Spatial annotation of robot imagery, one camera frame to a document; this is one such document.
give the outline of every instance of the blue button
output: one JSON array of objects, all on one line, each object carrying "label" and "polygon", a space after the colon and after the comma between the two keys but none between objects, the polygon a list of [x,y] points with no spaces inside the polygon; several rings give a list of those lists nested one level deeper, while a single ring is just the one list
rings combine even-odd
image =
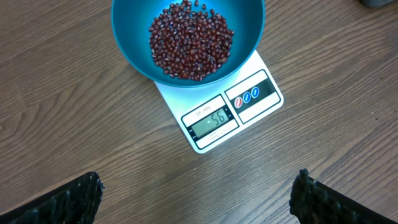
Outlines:
[{"label": "blue button", "polygon": [[250,93],[249,92],[245,92],[244,95],[243,95],[243,101],[245,103],[249,103],[250,99],[251,99]]},{"label": "blue button", "polygon": [[257,96],[259,96],[259,94],[260,94],[260,90],[258,87],[254,87],[253,89],[251,89],[251,97],[257,98]]}]

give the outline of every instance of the scale button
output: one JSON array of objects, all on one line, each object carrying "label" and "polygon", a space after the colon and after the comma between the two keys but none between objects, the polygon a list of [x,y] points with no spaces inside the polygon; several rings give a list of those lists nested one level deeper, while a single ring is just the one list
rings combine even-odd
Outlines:
[{"label": "scale button", "polygon": [[240,108],[243,104],[242,98],[239,96],[235,99],[235,108]]},{"label": "scale button", "polygon": [[244,95],[243,95],[243,101],[245,103],[249,103],[250,99],[251,99],[250,93],[249,92],[245,92]]},{"label": "scale button", "polygon": [[260,90],[259,90],[258,87],[254,87],[254,88],[251,90],[251,97],[257,98],[257,96],[259,96],[259,94],[260,94]]}]

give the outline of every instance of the digit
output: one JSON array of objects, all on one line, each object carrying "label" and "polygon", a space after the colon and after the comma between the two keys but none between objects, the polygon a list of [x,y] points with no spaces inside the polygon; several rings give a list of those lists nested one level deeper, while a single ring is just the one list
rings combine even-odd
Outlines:
[{"label": "digit", "polygon": [[220,119],[220,121],[221,122],[224,122],[225,121],[225,118],[224,118],[224,116],[223,115],[219,115],[219,112],[221,112],[221,111],[217,111],[217,116],[218,116],[218,118]]},{"label": "digit", "polygon": [[218,120],[217,119],[214,119],[214,115],[215,114],[213,114],[213,115],[211,115],[211,119],[213,120],[213,121],[216,121],[217,123],[216,123],[216,126],[219,124],[219,122],[218,122]]}]

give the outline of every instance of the blue bowl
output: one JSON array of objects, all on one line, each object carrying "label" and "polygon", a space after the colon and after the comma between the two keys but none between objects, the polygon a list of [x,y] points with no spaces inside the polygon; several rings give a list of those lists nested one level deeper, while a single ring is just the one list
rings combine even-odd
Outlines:
[{"label": "blue bowl", "polygon": [[199,6],[192,4],[192,11],[201,10],[206,4],[206,11],[214,9],[225,17],[228,28],[235,31],[231,56],[216,73],[208,75],[200,82],[170,78],[157,67],[151,57],[148,44],[148,28],[163,9],[169,8],[171,0],[113,0],[112,27],[119,48],[127,60],[139,72],[156,82],[177,86],[196,87],[220,81],[238,70],[256,49],[265,23],[266,9],[264,0],[201,0]]}]

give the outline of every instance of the digital scale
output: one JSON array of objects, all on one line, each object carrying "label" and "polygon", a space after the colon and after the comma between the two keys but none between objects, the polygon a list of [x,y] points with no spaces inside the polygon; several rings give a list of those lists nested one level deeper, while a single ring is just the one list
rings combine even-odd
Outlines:
[{"label": "digital scale", "polygon": [[237,72],[211,85],[155,84],[197,153],[208,152],[284,103],[257,51]]}]

